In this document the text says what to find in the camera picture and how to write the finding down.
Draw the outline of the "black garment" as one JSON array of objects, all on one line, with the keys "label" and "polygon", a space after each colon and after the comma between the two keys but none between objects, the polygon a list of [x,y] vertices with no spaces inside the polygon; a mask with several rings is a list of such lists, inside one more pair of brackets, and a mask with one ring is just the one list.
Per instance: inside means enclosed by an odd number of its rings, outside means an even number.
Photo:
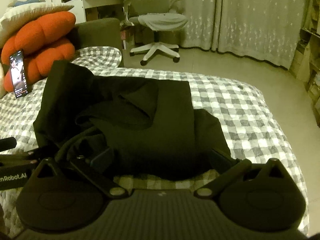
[{"label": "black garment", "polygon": [[34,131],[40,146],[71,144],[57,160],[94,154],[120,176],[178,181],[236,164],[219,119],[193,107],[187,81],[96,76],[66,61],[53,63]]}]

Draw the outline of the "grey white checkered quilt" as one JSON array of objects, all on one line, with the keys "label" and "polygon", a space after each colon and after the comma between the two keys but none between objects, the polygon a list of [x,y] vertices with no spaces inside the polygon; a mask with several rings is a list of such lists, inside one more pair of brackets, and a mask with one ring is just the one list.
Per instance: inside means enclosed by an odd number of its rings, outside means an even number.
[{"label": "grey white checkered quilt", "polygon": [[[179,73],[162,70],[129,69],[117,67],[119,56],[111,47],[88,47],[75,53],[74,63],[87,67],[94,74],[102,76],[148,77],[159,80],[189,82],[193,106],[205,109],[221,122],[231,155],[240,159],[248,158],[253,163],[264,164],[270,158],[278,158],[298,186],[302,195],[307,189],[301,169],[281,127],[274,119],[261,91],[246,83],[201,74]],[[46,81],[34,85],[34,93],[21,100],[11,93],[1,99],[1,137],[10,135],[17,139],[17,147],[8,154],[20,154],[37,146],[33,122],[40,110]],[[141,198],[143,221],[130,215],[121,222],[119,215],[112,215],[106,225],[95,222],[75,234],[61,235],[61,239],[305,239],[309,230],[309,214],[304,213],[297,229],[281,233],[258,233],[242,229],[229,221],[214,204],[203,208],[203,216],[197,212],[200,206],[183,212],[179,221],[173,219],[175,211],[181,209],[185,198],[165,203],[170,189],[194,191],[217,177],[210,170],[190,180],[170,182],[148,176],[137,179],[131,176],[117,178],[126,189],[137,187],[148,193],[156,193],[160,204],[149,198]],[[158,206],[163,212],[155,218],[151,210]]]}]

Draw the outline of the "black smartphone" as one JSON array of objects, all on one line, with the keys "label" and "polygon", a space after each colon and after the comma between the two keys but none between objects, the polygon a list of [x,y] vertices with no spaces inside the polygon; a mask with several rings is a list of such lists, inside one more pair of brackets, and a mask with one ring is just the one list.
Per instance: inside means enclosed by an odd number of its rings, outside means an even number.
[{"label": "black smartphone", "polygon": [[23,51],[18,50],[10,55],[9,62],[15,98],[24,97],[31,92],[31,86],[27,82]]}]

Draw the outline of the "wooden shelf unit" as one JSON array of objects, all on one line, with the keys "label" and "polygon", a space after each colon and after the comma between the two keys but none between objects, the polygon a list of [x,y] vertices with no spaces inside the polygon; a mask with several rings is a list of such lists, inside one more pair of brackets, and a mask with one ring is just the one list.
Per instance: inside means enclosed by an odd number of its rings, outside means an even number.
[{"label": "wooden shelf unit", "polygon": [[319,125],[319,0],[312,0],[310,23],[300,30],[290,73],[304,83]]}]

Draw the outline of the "orange flower cushion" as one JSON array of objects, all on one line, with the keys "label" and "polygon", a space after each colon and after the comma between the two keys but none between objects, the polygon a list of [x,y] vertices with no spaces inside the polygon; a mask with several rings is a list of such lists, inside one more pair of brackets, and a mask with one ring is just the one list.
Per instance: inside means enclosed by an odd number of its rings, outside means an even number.
[{"label": "orange flower cushion", "polygon": [[9,56],[21,50],[28,85],[49,75],[56,60],[70,61],[75,48],[66,35],[75,27],[75,15],[68,11],[46,14],[26,23],[5,42],[1,61],[9,65]]}]

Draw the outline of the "dark green sofa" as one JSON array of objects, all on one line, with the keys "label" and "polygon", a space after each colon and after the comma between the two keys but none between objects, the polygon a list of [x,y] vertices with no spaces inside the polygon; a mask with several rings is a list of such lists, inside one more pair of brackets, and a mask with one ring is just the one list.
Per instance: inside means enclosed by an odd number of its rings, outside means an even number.
[{"label": "dark green sofa", "polygon": [[76,24],[67,38],[75,48],[74,64],[88,68],[124,66],[120,22],[116,18]]}]

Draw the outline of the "cream white pillow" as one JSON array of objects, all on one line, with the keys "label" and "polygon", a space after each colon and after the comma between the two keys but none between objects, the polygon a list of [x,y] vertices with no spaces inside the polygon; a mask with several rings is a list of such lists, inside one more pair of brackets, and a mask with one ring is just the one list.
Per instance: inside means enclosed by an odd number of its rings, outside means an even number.
[{"label": "cream white pillow", "polygon": [[10,7],[1,17],[1,48],[11,35],[43,15],[61,11],[69,11],[73,5],[67,3],[37,2]]}]

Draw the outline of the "grey star curtain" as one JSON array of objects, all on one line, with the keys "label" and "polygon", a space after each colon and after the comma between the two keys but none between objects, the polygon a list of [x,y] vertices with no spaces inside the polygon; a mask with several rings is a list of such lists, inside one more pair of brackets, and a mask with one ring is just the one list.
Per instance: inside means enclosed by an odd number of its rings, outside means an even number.
[{"label": "grey star curtain", "polygon": [[305,0],[182,0],[188,19],[178,35],[184,48],[230,52],[289,68]]}]

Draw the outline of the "grey white office chair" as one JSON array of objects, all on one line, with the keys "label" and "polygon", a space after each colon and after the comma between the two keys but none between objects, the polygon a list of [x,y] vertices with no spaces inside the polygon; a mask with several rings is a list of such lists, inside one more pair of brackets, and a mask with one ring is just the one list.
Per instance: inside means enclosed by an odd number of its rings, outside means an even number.
[{"label": "grey white office chair", "polygon": [[179,31],[187,24],[187,17],[174,10],[174,4],[179,1],[182,0],[124,0],[126,25],[141,25],[153,32],[152,43],[132,48],[129,52],[130,56],[145,53],[141,66],[145,66],[158,50],[172,57],[174,63],[180,61],[179,45],[159,40],[160,32]]}]

